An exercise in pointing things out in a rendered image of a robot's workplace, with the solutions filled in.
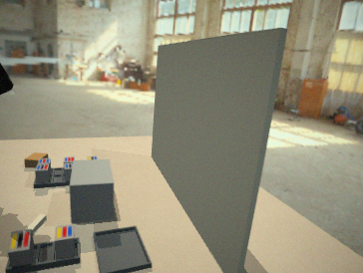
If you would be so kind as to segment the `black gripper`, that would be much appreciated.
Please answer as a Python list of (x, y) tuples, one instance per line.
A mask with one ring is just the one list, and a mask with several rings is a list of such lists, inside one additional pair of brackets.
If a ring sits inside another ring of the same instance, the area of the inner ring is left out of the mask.
[(8, 74), (0, 64), (0, 95), (10, 91), (13, 88), (13, 83), (9, 79)]

